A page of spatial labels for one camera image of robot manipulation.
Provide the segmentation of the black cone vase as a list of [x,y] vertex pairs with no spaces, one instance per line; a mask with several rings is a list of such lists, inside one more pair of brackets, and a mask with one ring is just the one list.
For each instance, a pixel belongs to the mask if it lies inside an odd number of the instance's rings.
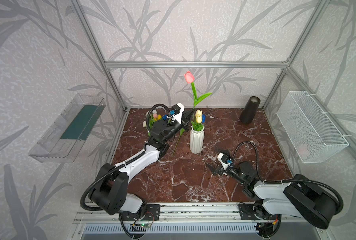
[[239,117],[239,120],[244,124],[250,124],[255,117],[259,105],[260,98],[256,96],[250,97]]

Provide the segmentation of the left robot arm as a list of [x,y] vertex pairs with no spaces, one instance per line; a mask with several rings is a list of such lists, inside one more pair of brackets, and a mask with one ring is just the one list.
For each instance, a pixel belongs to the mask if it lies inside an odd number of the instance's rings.
[[105,211],[109,215],[130,213],[137,218],[145,216],[147,203],[128,192],[130,181],[149,165],[158,162],[169,150],[169,140],[181,130],[188,131],[195,113],[179,103],[171,108],[154,105],[146,115],[150,133],[142,150],[115,165],[105,164],[95,181],[83,193],[80,206],[86,211]]

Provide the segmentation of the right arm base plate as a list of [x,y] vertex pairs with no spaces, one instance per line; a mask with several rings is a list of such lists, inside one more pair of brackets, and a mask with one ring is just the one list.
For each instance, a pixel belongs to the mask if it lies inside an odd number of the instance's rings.
[[243,203],[238,204],[239,215],[242,220],[254,221],[274,221],[276,215],[271,215],[264,209],[261,203]]

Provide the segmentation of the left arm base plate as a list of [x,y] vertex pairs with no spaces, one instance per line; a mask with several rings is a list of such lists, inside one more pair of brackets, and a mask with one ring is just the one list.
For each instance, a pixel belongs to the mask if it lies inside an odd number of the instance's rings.
[[158,221],[161,213],[161,205],[159,204],[144,204],[136,213],[120,212],[120,216],[124,221]]

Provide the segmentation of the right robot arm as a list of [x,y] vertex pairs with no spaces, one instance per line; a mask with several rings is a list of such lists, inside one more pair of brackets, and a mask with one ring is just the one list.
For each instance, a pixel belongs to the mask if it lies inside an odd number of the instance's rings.
[[233,178],[242,185],[243,193],[254,200],[252,204],[239,203],[242,219],[292,216],[327,229],[332,217],[343,209],[343,199],[335,189],[301,174],[281,181],[262,181],[250,162],[235,165],[228,151],[220,150],[217,161],[217,168],[208,165],[212,174]]

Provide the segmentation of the cream white tulip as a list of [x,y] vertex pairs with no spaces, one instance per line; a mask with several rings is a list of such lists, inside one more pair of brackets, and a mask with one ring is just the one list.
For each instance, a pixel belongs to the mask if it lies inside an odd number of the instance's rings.
[[202,111],[201,110],[197,110],[196,113],[195,113],[195,117],[196,118],[202,117]]

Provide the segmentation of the white ribbed vase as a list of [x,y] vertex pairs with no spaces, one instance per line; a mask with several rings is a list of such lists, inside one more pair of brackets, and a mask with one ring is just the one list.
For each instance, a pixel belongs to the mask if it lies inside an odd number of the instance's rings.
[[204,141],[204,129],[201,131],[195,131],[193,127],[191,127],[190,131],[190,151],[193,154],[200,154],[203,149],[203,141]]

